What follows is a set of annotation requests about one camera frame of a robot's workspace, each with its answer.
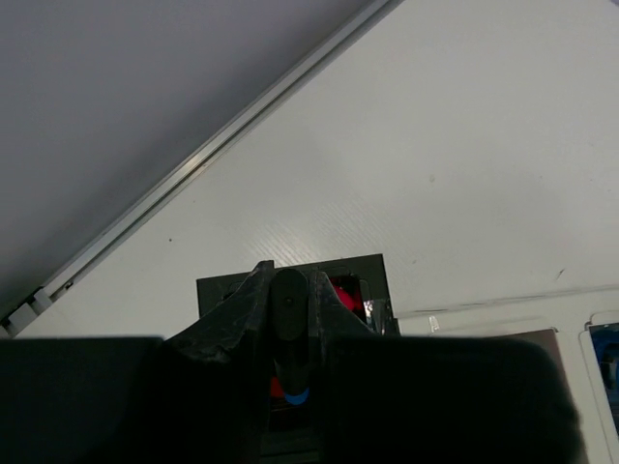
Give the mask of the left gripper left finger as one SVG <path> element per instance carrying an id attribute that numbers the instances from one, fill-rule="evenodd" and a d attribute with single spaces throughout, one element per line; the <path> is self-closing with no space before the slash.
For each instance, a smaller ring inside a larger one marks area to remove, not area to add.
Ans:
<path id="1" fill-rule="evenodd" d="M 20 338 L 1 344 L 5 463 L 255 463 L 269 416 L 259 263 L 169 339 Z"/>

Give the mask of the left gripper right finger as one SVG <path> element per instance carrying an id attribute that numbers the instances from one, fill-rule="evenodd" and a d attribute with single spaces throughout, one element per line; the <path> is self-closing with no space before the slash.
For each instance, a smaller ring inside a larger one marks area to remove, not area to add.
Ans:
<path id="1" fill-rule="evenodd" d="M 311 277 L 310 399 L 325 463 L 583 463 L 561 372 L 522 338 L 378 334 Z"/>

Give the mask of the pink highlighter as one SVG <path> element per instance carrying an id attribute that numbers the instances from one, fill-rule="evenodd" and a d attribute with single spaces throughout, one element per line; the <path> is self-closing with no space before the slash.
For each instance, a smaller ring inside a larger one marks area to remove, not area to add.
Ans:
<path id="1" fill-rule="evenodd" d="M 330 281 L 341 303 L 357 318 L 366 321 L 359 279 L 353 275 L 331 277 Z"/>

